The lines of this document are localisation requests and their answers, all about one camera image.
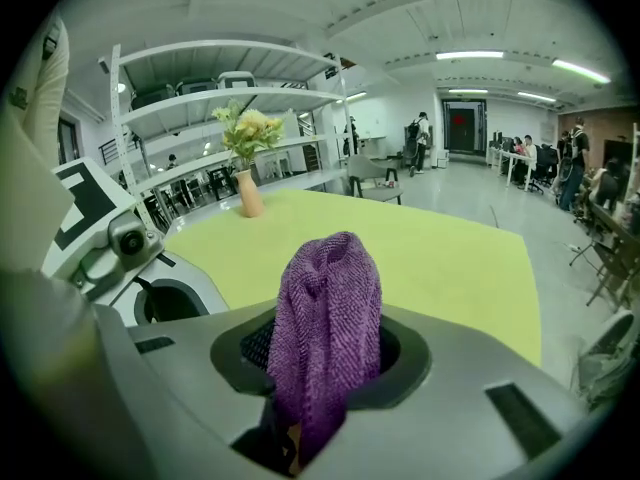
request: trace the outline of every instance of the knitted cloth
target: knitted cloth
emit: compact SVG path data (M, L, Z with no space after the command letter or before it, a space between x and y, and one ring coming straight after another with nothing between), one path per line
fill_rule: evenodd
M280 284L267 373L307 464L345 419L347 394L380 373L380 277L353 233L304 244Z

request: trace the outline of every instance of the concrete floor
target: concrete floor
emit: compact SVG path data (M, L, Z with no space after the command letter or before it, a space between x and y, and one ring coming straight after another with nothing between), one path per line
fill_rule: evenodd
M587 338L613 314L608 294L585 304L595 290L596 272L583 258L573 267L570 245L590 240L570 214L559 210L549 191L526 193L482 165L450 163L409 178L401 173L404 205L454 215L521 235L533 267L542 328L542 367L568 387L575 337ZM601 263L593 251L586 256Z

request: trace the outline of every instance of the gray chair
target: gray chair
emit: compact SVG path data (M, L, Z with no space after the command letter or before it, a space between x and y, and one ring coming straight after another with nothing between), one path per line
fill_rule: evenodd
M374 201L389 201L394 197L398 200L398 204L402 204L400 196L401 188L375 187L363 189L360 182L375 178L382 178L389 181L389 176L393 173L393 178L398 181L398 171L392 167L382 167L374 164L364 155L353 155L349 157L347 163L347 176L349 177L349 187L351 195L355 196L356 187L358 195L363 199L373 199Z

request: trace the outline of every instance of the fluorescent light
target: fluorescent light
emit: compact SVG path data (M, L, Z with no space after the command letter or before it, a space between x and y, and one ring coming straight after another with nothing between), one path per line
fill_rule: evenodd
M565 62L564 60L556 59L553 61L553 65L558 68L568 69L569 71L573 71L574 73L579 73L580 75L584 75L596 82L600 82L601 84L608 84L611 82L611 79L607 78L600 73L596 73L595 71L591 71L590 69L583 68L582 66L577 66L576 64L571 64L570 62Z
M470 93L484 94L489 91L487 91L486 89L449 89L449 92L452 92L452 93L470 92Z
M356 98L361 98L366 94L367 94L366 92L359 92L358 94L354 94L353 96L347 96L347 101L355 100Z
M556 100L554 100L553 98L548 98L548 97L546 97L546 96L540 96L540 95L538 95L538 94L530 94L530 93L528 93L528 92L519 92L519 93L518 93L518 96L524 96L525 98L533 98L533 99L536 99L536 100L542 100L542 101L549 101L549 102L551 102L551 103L553 103L554 101L556 101Z
M472 58L490 58L490 59L501 59L504 55L504 52L486 52L486 51L477 51L477 52L448 52L448 53L436 53L436 58L438 60L445 59L472 59Z

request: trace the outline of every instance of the vase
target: vase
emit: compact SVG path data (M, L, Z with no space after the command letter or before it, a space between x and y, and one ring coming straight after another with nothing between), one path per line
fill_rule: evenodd
M240 189L240 199L242 199L242 207L247 217L258 217L264 212L264 204L262 197L258 192L253 178L251 177L251 169L240 171L235 174L238 179L238 188Z

